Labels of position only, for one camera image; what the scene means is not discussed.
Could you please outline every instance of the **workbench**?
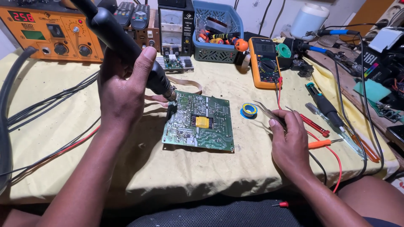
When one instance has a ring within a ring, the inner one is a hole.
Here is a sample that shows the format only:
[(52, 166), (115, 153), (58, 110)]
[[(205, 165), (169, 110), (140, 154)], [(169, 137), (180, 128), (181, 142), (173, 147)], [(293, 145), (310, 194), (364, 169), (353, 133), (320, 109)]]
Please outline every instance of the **workbench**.
[[(291, 37), (288, 32), (283, 32), (282, 35), (284, 37)], [(310, 42), (310, 45), (324, 48), (323, 46), (319, 45), (316, 41)], [(337, 53), (339, 51), (343, 51), (345, 53), (345, 56), (347, 58), (355, 60), (360, 53), (353, 51), (347, 47), (341, 46), (340, 48), (326, 48), (330, 50), (333, 53)], [(330, 57), (327, 55), (324, 55), (322, 53), (316, 52), (316, 51), (307, 51), (307, 57), (320, 66), (328, 69), (331, 71), (331, 73), (334, 75), (336, 78), (336, 69), (335, 69), (335, 63), (334, 60), (332, 60)], [(338, 74), (341, 82), (341, 93), (349, 100), (351, 101), (357, 108), (358, 110), (366, 115), (365, 112), (365, 106), (364, 106), (364, 98), (361, 96), (359, 93), (354, 91), (354, 86), (356, 85), (356, 82), (354, 81), (354, 77), (352, 77), (344, 68), (338, 65)], [(396, 126), (396, 125), (402, 125), (401, 122), (396, 122), (393, 123), (389, 121), (387, 118), (384, 117), (379, 117), (376, 113), (376, 111), (371, 107), (369, 103), (367, 103), (369, 112), (370, 112), (370, 117), (372, 118), (372, 122), (376, 129), (381, 133), (383, 139), (388, 142), (390, 141), (388, 138), (385, 137), (387, 127), (391, 126)], [(404, 171), (404, 158), (394, 149), (392, 149), (394, 155), (396, 156), (399, 164), (400, 164), (400, 171)]]
[[(21, 50), (0, 61), (1, 81)], [(227, 99), (230, 102), (235, 151), (164, 145), (161, 142), (166, 109), (146, 101), (144, 115), (122, 149), (107, 198), (108, 207), (129, 205), (164, 206), (166, 204), (199, 200), (222, 193), (248, 196), (277, 190), (290, 182), (283, 176), (271, 157), (271, 131), (268, 118), (258, 111), (249, 120), (240, 115), (244, 103), (261, 101), (269, 109), (277, 109), (274, 90), (254, 87), (251, 71), (240, 72), (234, 64), (196, 61), (195, 72), (174, 74), (175, 78), (194, 80), (203, 86), (203, 95)], [(63, 89), (75, 86), (99, 69), (100, 64), (28, 59), (15, 80), (9, 98), (11, 116)], [(315, 69), (317, 78), (321, 76)], [(313, 102), (304, 84), (310, 82), (295, 71), (282, 72), (281, 106), (299, 111), (321, 127), (330, 130), (329, 139), (339, 139), (328, 124), (313, 115), (305, 103)], [(178, 90), (196, 92), (192, 86), (177, 86)], [(147, 95), (152, 92), (146, 89)], [(34, 163), (56, 151), (84, 132), (100, 116), (97, 84), (93, 83), (56, 108), (10, 133), (14, 169)], [(306, 125), (319, 139), (320, 133)], [(31, 204), (50, 202), (69, 178), (86, 151), (89, 139), (80, 146), (41, 165), (8, 186), (0, 196), (1, 204)], [(341, 159), (342, 180), (356, 176), (363, 167), (362, 159), (345, 143), (333, 143)], [(339, 166), (326, 148), (312, 150), (322, 163), (330, 187), (336, 183)], [(383, 149), (385, 177), (398, 169), (392, 152)], [(310, 165), (323, 181), (323, 171), (310, 158)], [(366, 173), (379, 169), (380, 164), (368, 161)]]

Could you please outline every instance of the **yellow multimeter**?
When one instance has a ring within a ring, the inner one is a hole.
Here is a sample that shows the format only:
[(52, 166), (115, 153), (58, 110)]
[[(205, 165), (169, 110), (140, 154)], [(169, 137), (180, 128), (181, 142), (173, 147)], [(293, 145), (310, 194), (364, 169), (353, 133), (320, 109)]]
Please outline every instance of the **yellow multimeter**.
[(276, 57), (276, 45), (271, 39), (252, 37), (248, 41), (251, 55), (252, 77), (257, 88), (275, 89), (275, 81), (278, 88), (280, 70)]

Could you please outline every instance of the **forearm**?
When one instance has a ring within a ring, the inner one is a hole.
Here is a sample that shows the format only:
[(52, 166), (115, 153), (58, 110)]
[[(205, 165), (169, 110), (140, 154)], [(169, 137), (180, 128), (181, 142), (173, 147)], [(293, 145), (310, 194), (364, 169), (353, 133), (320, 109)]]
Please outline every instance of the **forearm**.
[(105, 197), (124, 140), (100, 129), (37, 226), (99, 226)]
[(294, 181), (324, 226), (369, 226), (356, 211), (324, 186), (314, 175)]

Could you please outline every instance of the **green lcd screen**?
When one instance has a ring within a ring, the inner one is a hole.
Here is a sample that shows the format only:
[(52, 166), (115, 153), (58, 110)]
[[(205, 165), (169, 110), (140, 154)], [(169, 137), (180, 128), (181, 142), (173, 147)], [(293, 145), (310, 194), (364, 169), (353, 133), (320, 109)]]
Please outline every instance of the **green lcd screen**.
[(44, 35), (40, 31), (21, 30), (21, 32), (28, 40), (46, 40)]

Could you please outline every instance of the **blue plastic basket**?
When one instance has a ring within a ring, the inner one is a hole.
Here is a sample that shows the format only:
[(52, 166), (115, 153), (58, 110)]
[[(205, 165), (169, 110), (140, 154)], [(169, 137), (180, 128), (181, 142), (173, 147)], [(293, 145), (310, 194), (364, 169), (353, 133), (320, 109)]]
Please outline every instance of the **blue plastic basket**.
[[(203, 20), (206, 25), (207, 17), (215, 18), (219, 21), (224, 22), (224, 19), (229, 15), (230, 26), (232, 32), (241, 32), (239, 38), (244, 37), (243, 22), (234, 8), (230, 5), (194, 1), (195, 9), (195, 25), (196, 22)], [(192, 36), (195, 45), (195, 60), (197, 61), (212, 61), (212, 62), (222, 62), (222, 63), (233, 63), (237, 54), (237, 50), (233, 45), (223, 45), (216, 43), (206, 43), (196, 41), (196, 31)]]

